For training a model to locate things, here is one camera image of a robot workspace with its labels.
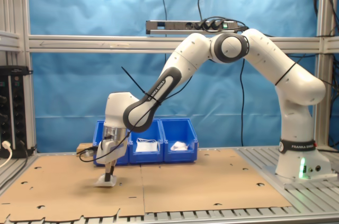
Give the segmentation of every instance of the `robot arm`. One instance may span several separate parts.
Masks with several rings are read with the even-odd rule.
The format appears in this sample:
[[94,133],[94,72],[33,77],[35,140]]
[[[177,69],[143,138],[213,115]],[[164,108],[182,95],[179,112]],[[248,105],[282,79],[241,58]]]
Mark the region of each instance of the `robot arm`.
[[[205,61],[210,59],[218,63],[230,63],[241,58],[246,59],[276,86],[282,114],[281,139],[295,142],[296,145],[300,142],[312,142],[313,123],[308,106],[323,99],[325,85],[321,80],[291,60],[257,30],[249,29],[241,35],[223,33],[211,39],[193,33],[171,54],[157,82],[141,100],[130,93],[110,94],[104,123],[104,139],[107,140],[102,141],[97,153],[97,157],[105,158],[97,162],[107,164],[123,156],[123,150],[108,154],[113,146],[118,145],[119,140],[121,143],[122,137],[117,137],[117,129],[127,128],[135,132],[147,130],[161,101],[188,80]],[[300,163],[300,156],[295,155],[297,152],[289,152],[292,154],[287,158],[296,158]],[[296,170],[285,172],[286,169],[293,169],[285,167],[285,163],[286,161],[280,173],[282,176],[295,178],[299,165],[295,165]]]

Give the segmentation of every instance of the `aluminum frame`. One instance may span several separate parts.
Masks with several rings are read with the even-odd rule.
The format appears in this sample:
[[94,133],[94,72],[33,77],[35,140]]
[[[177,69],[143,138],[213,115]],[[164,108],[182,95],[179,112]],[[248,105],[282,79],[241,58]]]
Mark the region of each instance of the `aluminum frame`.
[[[0,13],[0,65],[27,66],[31,70],[32,62],[28,43],[30,33],[28,0],[0,0],[0,4],[4,5]],[[36,145],[33,77],[31,75],[23,77],[23,86],[27,149],[30,149]]]
[[[170,53],[185,38],[30,35],[30,52]],[[319,37],[270,38],[285,53],[319,53]]]
[[[336,10],[337,0],[333,0],[333,3],[334,10]],[[335,19],[329,0],[319,0],[317,35],[330,35],[334,27]],[[328,49],[326,49],[325,41],[320,41],[320,45],[323,53],[316,56],[315,76],[324,81],[332,82],[333,56],[325,55],[325,51],[328,51]],[[325,85],[326,95],[324,99],[313,108],[314,138],[320,146],[328,145],[329,136],[329,113],[331,108],[332,89],[328,84]]]
[[[184,39],[31,35],[28,0],[0,0],[0,4],[4,4],[3,13],[0,13],[1,65],[26,65],[31,69],[31,52],[170,53]],[[329,34],[334,22],[329,0],[319,0],[318,35]],[[271,40],[285,53],[319,53],[316,59],[316,76],[331,81],[333,57],[328,54],[339,51],[338,37],[271,38]],[[324,100],[314,108],[314,137],[319,145],[328,144],[331,89],[326,87]],[[36,142],[32,76],[25,77],[24,89],[28,142],[29,147],[32,147]]]

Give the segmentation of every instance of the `cardboard sheet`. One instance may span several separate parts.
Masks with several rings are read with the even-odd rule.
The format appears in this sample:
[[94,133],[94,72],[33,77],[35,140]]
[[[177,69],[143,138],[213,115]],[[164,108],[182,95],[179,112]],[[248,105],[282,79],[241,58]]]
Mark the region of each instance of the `cardboard sheet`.
[[104,168],[82,163],[74,156],[40,157],[0,197],[0,223],[58,222],[84,217],[143,216],[140,166],[117,167],[113,188],[94,187]]
[[291,206],[232,149],[198,151],[195,164],[143,165],[141,173],[145,212]]

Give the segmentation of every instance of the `metal rail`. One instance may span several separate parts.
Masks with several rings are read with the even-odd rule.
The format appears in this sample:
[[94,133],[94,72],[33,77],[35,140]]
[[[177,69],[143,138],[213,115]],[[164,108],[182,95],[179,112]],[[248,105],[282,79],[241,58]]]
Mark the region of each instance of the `metal rail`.
[[[30,35],[30,52],[171,53],[185,38]],[[285,53],[319,53],[320,38],[270,38]]]

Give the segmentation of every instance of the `small white object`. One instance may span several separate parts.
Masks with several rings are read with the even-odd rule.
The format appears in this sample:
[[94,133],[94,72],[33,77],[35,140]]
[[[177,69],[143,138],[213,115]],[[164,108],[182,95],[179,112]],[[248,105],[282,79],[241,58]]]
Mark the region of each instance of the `small white object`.
[[9,162],[11,160],[11,158],[12,158],[12,155],[13,155],[12,149],[11,149],[11,143],[9,143],[8,141],[4,141],[4,142],[2,142],[1,145],[2,145],[3,148],[5,148],[6,150],[8,150],[10,152],[10,156],[8,157],[8,159],[4,163],[2,163],[0,168],[5,166]]
[[115,175],[111,175],[111,180],[109,182],[105,182],[105,174],[102,174],[97,182],[94,184],[96,187],[113,187],[117,183],[117,177]]
[[174,145],[172,145],[171,150],[172,151],[187,151],[188,147],[189,146],[187,146],[185,143],[177,141],[175,142]]
[[158,151],[158,142],[155,139],[137,138],[136,152]]

